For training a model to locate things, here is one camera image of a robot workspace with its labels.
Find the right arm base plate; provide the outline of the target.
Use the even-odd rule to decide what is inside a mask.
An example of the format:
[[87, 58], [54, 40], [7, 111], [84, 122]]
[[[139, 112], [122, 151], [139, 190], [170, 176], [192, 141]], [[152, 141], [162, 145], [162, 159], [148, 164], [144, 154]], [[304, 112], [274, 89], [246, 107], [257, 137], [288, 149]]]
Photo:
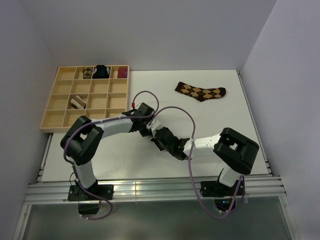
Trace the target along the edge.
[[214, 203], [216, 208], [222, 212], [227, 212], [231, 205], [237, 184], [238, 180], [232, 187], [225, 186], [217, 180], [202, 181], [200, 183], [200, 194], [204, 198], [215, 198]]

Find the black white striped sock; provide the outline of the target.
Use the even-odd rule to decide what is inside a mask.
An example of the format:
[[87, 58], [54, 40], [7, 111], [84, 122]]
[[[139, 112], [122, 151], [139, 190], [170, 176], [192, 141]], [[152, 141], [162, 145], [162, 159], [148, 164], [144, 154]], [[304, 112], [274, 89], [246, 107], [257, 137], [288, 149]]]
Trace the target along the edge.
[[151, 139], [151, 142], [153, 142], [160, 151], [162, 150], [162, 149], [161, 149], [161, 146], [159, 145], [159, 142], [158, 142], [155, 138], [152, 138], [152, 139]]

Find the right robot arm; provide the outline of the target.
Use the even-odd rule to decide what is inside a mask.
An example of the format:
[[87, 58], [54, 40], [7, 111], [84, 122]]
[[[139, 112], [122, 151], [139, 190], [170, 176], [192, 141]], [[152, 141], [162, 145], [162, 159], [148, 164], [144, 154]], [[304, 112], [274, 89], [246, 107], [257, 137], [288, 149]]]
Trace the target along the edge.
[[255, 141], [229, 127], [214, 136], [195, 140], [178, 138], [167, 127], [157, 127], [151, 132], [151, 141], [161, 151], [167, 151], [178, 160], [212, 157], [223, 161], [226, 167], [220, 172], [216, 183], [216, 189], [222, 195], [227, 195], [233, 190], [241, 175], [251, 173], [260, 149]]

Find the tan brown striped sock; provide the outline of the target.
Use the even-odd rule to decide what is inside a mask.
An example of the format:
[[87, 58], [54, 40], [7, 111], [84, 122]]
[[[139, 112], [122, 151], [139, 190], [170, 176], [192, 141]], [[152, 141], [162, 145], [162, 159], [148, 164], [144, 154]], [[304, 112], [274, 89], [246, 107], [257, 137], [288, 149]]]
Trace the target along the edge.
[[87, 106], [87, 102], [79, 95], [74, 95], [70, 98], [70, 107], [76, 110], [83, 110]]

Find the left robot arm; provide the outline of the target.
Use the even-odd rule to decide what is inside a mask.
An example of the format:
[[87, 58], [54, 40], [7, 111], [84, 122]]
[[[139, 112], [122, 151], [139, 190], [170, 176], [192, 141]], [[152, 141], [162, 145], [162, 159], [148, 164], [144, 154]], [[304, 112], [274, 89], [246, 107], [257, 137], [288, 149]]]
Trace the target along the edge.
[[123, 112], [116, 117], [93, 120], [85, 115], [80, 116], [62, 138], [60, 146], [63, 157], [73, 167], [74, 174], [81, 187], [79, 194], [91, 200], [98, 193], [97, 178], [92, 167], [100, 141], [121, 133], [139, 132], [142, 137], [151, 136], [147, 124], [155, 110], [145, 103], [138, 108]]

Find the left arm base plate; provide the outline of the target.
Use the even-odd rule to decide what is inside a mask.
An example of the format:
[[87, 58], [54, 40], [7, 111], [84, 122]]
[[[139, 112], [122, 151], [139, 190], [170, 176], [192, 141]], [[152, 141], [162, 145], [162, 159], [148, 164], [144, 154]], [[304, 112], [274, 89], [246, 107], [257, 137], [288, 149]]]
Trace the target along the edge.
[[113, 199], [113, 193], [113, 184], [94, 184], [89, 189], [83, 190], [76, 183], [69, 187], [67, 201], [78, 202], [78, 213], [91, 217], [98, 213], [102, 201]]

